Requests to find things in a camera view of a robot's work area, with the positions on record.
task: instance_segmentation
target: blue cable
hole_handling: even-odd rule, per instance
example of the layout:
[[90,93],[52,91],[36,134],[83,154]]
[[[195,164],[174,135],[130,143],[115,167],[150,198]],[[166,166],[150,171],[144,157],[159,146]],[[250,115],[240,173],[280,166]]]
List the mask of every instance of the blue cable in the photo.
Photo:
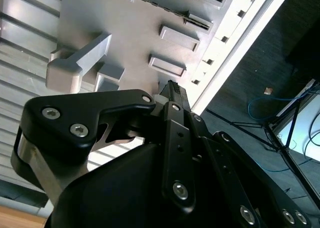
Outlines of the blue cable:
[[[305,163],[307,163],[307,162],[309,162],[309,161],[311,161],[311,160],[312,160],[312,158],[307,159],[307,160],[305,160],[304,162],[298,164],[298,166],[301,166],[301,165],[303,165],[303,164],[305,164]],[[257,163],[257,165],[258,165],[262,170],[264,170],[265,172],[278,173],[278,172],[285,172],[285,171],[289,171],[289,170],[290,170],[289,168],[287,168],[287,169],[281,169],[281,170],[269,170],[269,169],[263,168],[258,162],[255,161],[255,163]]]
[[258,100],[263,100],[263,99],[270,99],[270,100],[277,100],[277,101],[294,101],[294,100],[297,100],[297,99],[300,99],[302,97],[305,97],[306,95],[308,94],[308,92],[305,92],[303,93],[301,96],[298,96],[298,97],[295,97],[295,98],[277,98],[277,97],[270,97],[270,96],[262,96],[262,97],[258,97],[258,98],[255,98],[253,100],[251,100],[248,104],[248,107],[247,107],[247,110],[248,110],[248,115],[253,119],[253,120],[256,120],[256,121],[264,121],[264,120],[267,120],[271,117],[274,117],[276,114],[273,114],[273,115],[270,115],[270,116],[267,116],[267,117],[263,117],[263,118],[256,118],[254,117],[252,114],[251,114],[251,111],[250,111],[250,107],[252,105],[253,102],[255,101],[258,101]]

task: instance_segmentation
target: screw head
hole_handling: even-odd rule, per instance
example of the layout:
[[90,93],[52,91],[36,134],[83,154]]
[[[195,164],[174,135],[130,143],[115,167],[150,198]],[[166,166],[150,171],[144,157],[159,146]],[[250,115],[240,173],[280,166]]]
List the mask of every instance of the screw head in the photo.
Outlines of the screw head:
[[226,138],[225,134],[221,134],[222,139],[224,139],[226,142],[229,142],[230,140]]
[[180,107],[177,106],[176,104],[172,104],[172,108],[175,109],[176,111],[180,111]]
[[89,133],[88,128],[83,124],[73,124],[70,127],[70,132],[76,137],[86,137]]
[[248,222],[250,225],[254,225],[255,224],[255,217],[252,214],[252,212],[245,207],[244,205],[240,206],[240,213],[241,216],[246,220],[246,222]]
[[151,99],[150,99],[148,96],[146,96],[146,95],[143,95],[143,96],[142,96],[142,99],[143,99],[145,102],[151,102]]
[[186,200],[188,198],[187,188],[179,182],[173,184],[173,192],[181,200]]
[[42,110],[42,115],[49,120],[55,120],[60,117],[60,112],[55,108],[48,107]]
[[292,215],[285,209],[282,210],[283,216],[284,218],[290,223],[290,224],[294,224],[295,223],[295,219],[292,217]]
[[302,222],[302,224],[304,224],[304,225],[308,224],[306,218],[299,211],[296,210],[295,215]]
[[195,118],[196,121],[201,122],[201,118],[197,114],[195,114],[193,117]]

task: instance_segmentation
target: wooden surface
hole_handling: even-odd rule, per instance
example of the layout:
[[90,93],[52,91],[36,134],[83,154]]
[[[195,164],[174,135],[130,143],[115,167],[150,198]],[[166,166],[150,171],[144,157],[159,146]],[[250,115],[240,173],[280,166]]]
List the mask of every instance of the wooden surface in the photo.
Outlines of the wooden surface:
[[0,228],[43,228],[46,219],[0,206]]

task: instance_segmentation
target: white frame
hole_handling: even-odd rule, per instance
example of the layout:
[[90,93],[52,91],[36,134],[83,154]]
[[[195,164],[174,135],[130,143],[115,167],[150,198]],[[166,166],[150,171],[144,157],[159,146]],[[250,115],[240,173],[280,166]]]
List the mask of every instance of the white frame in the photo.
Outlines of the white frame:
[[191,109],[194,113],[200,115],[206,109],[284,1],[254,0],[250,9],[229,38],[223,54],[220,54],[219,59],[215,61],[219,63],[218,71],[213,76],[208,75],[207,79],[202,80],[199,84],[201,85],[201,94],[196,102],[191,104]]

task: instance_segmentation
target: screw hole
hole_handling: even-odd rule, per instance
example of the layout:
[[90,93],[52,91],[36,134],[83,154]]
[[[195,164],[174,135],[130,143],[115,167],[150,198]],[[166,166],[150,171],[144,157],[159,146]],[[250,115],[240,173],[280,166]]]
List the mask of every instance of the screw hole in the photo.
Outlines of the screw hole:
[[216,150],[215,150],[215,152],[216,152],[219,156],[221,156],[221,157],[222,157],[222,153],[221,153],[221,151],[220,151],[220,150],[216,149]]
[[142,99],[143,99],[145,102],[151,102],[151,99],[150,99],[148,96],[143,95],[143,96],[142,96]]
[[176,104],[172,104],[172,108],[175,109],[176,111],[180,111],[180,107],[177,106]]
[[224,165],[223,167],[224,172],[226,172],[227,174],[230,174],[231,171],[229,170],[228,166]]
[[180,151],[180,152],[184,152],[185,150],[184,150],[184,148],[182,147],[182,146],[180,146],[180,145],[178,145],[178,151]]

